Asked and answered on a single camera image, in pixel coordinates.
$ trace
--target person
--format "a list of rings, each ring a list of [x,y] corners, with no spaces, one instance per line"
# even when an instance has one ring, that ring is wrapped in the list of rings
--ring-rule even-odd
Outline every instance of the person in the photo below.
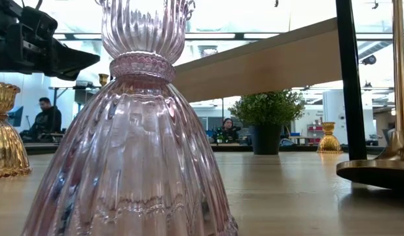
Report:
[[[222,142],[231,143],[236,142],[238,139],[237,131],[241,130],[240,127],[234,126],[234,122],[231,118],[226,118],[223,120],[222,127],[217,129],[216,140],[222,138]]]
[[[62,114],[56,106],[52,106],[49,98],[40,98],[39,105],[42,112],[37,114],[30,129],[31,137],[35,140],[40,140],[42,134],[60,132],[62,125]]]

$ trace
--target potted plant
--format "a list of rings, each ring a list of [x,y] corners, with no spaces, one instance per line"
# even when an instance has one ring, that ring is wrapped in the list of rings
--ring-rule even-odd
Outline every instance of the potted plant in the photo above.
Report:
[[[256,155],[277,155],[282,127],[302,117],[303,109],[301,94],[291,90],[241,96],[229,108],[232,115],[249,125]]]

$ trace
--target pink glass vase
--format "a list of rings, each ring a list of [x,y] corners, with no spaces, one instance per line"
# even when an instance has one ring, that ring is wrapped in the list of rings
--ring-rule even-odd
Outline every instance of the pink glass vase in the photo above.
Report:
[[[194,2],[99,4],[116,79],[72,122],[22,235],[237,235],[205,132],[170,83]]]

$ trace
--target gold glass vase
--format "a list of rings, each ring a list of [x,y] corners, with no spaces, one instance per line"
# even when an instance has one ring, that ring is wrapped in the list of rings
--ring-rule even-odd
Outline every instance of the gold glass vase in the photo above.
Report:
[[[109,75],[100,73],[100,74],[98,74],[98,77],[100,78],[101,86],[104,86],[104,85],[107,84],[107,80],[109,78]]]
[[[20,88],[0,83],[0,177],[29,174],[31,168],[17,130],[6,120]]]
[[[323,122],[322,129],[324,130],[324,137],[318,144],[318,153],[338,154],[342,153],[340,143],[333,135],[335,122]]]

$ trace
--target woman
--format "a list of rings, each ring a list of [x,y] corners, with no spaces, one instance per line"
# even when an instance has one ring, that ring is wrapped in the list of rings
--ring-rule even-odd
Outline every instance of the woman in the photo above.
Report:
[[[241,129],[240,127],[234,126],[234,122],[232,122],[232,119],[226,118],[222,123],[222,127],[218,128],[216,131],[217,142],[222,143],[236,142],[238,139],[237,131],[239,131],[240,129]]]

